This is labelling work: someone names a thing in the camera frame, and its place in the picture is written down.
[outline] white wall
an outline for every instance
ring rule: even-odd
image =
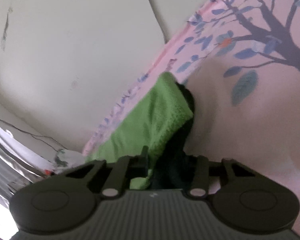
[[[35,135],[41,135],[35,129],[33,129],[32,127],[27,125],[23,120],[16,117],[14,114],[10,113],[1,104],[0,104],[0,119],[14,125],[15,127],[19,128],[21,130],[33,133]],[[31,135],[22,133],[2,122],[0,122],[0,127],[3,130],[9,130],[13,134],[13,137],[17,141],[22,143],[24,146],[26,146],[33,152],[37,153],[38,155],[40,155],[41,157],[45,158],[46,160],[48,160],[50,162],[53,161],[53,158],[54,158],[56,152],[51,147],[49,147],[45,143],[43,143],[42,141],[38,141],[38,140],[34,139],[33,137],[31,137]],[[62,148],[55,142],[51,141],[51,139],[46,139],[46,138],[42,138],[42,139],[45,140],[47,143],[49,143],[51,146],[53,146],[55,149]]]
[[[170,38],[206,0],[151,1]],[[0,102],[81,151],[162,46],[148,0],[0,0]]]

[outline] circular pad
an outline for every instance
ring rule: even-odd
[[[80,180],[57,176],[18,191],[11,200],[10,212],[19,229],[53,234],[85,222],[96,202],[95,195]]]
[[[300,211],[298,198],[265,178],[243,177],[213,196],[216,215],[229,226],[253,234],[291,228]]]

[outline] black cable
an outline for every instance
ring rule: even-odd
[[[169,38],[167,37],[166,32],[164,30],[165,29],[164,23],[160,20],[161,17],[160,17],[160,15],[158,13],[158,10],[156,9],[155,2],[154,2],[154,0],[148,0],[148,1],[149,1],[151,9],[153,11],[154,17],[157,20],[157,23],[159,24],[159,27],[161,29],[161,32],[162,32],[162,35],[163,35],[164,44],[167,44],[168,41],[169,41]]]
[[[26,134],[29,134],[29,135],[31,135],[31,137],[33,137],[34,139],[36,139],[36,140],[38,140],[38,141],[42,141],[42,142],[44,142],[46,145],[48,145],[48,146],[50,146],[52,149],[54,149],[56,152],[58,151],[58,150],[56,150],[52,145],[50,145],[49,143],[47,143],[47,142],[45,142],[44,140],[41,140],[41,139],[39,139],[39,138],[36,138],[36,137],[41,137],[41,138],[47,138],[47,139],[51,139],[51,140],[53,140],[53,141],[55,141],[58,145],[60,145],[61,147],[63,147],[63,149],[66,149],[66,150],[68,150],[66,147],[64,147],[61,143],[59,143],[58,141],[56,141],[55,139],[53,139],[52,137],[50,137],[50,136],[44,136],[44,135],[35,135],[35,134],[33,134],[33,133],[30,133],[30,132],[27,132],[27,131],[24,131],[24,130],[21,130],[21,129],[19,129],[18,127],[15,127],[13,124],[11,124],[11,123],[8,123],[8,122],[6,122],[5,120],[2,120],[2,119],[0,119],[0,122],[3,122],[4,124],[6,124],[6,125],[8,125],[8,126],[10,126],[10,127],[12,127],[12,128],[14,128],[14,129],[16,129],[16,130],[18,130],[18,131],[20,131],[20,132],[22,132],[22,133],[26,133]]]

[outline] orange leaf print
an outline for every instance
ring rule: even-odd
[[[231,41],[230,38],[224,39],[224,40],[219,44],[219,47],[220,47],[220,48],[225,48],[225,47],[227,47],[228,45],[230,45],[231,42],[232,42],[232,41]]]

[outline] wall stain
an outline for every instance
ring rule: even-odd
[[[13,12],[13,9],[12,7],[10,6],[9,9],[8,9],[8,12],[7,12],[7,20],[6,20],[6,25],[4,27],[4,30],[3,30],[3,35],[2,35],[2,38],[1,38],[1,48],[2,50],[4,51],[5,48],[6,48],[6,40],[7,40],[7,30],[8,30],[8,27],[9,27],[9,14]]]
[[[70,90],[74,90],[78,87],[79,85],[79,78],[77,77],[75,80],[73,80],[71,82],[71,85],[70,85]]]

